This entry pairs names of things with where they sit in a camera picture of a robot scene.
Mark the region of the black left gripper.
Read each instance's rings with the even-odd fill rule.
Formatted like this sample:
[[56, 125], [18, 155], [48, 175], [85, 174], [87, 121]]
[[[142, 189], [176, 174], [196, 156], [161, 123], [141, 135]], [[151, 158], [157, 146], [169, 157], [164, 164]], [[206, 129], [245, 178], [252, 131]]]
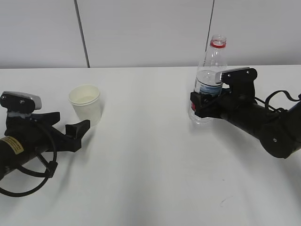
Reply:
[[90, 120], [65, 125], [65, 134], [53, 127], [60, 121], [59, 112], [32, 113], [28, 117], [7, 116], [6, 136], [17, 134], [25, 139], [26, 144], [38, 147], [55, 144], [58, 152], [76, 152], [81, 148], [81, 140], [91, 128]]

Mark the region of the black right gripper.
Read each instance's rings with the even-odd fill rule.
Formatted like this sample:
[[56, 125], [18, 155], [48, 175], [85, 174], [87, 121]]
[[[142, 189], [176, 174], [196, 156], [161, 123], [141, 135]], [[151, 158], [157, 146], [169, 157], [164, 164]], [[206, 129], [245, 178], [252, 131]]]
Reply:
[[190, 101], [194, 115], [200, 118], [256, 119], [254, 86], [230, 86], [215, 97], [193, 91]]

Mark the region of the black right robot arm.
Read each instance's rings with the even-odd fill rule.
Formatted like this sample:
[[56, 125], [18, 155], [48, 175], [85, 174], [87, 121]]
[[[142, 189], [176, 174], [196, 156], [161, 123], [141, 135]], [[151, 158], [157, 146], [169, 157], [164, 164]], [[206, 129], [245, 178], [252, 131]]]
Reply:
[[190, 100], [196, 116], [223, 119], [258, 139], [270, 155], [286, 159], [301, 148], [301, 99], [284, 90], [295, 105], [276, 109], [269, 102], [278, 93], [270, 94], [263, 105], [258, 104], [254, 90], [243, 93], [231, 88], [222, 89], [217, 97], [191, 92]]

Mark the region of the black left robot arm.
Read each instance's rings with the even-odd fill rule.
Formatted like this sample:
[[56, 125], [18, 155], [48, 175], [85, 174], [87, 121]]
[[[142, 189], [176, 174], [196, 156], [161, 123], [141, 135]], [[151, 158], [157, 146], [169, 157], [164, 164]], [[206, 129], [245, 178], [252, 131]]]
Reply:
[[7, 116], [5, 136], [0, 139], [0, 178], [44, 152], [78, 151], [90, 120], [65, 125], [65, 134], [53, 127], [59, 121], [59, 112], [33, 113], [24, 119]]

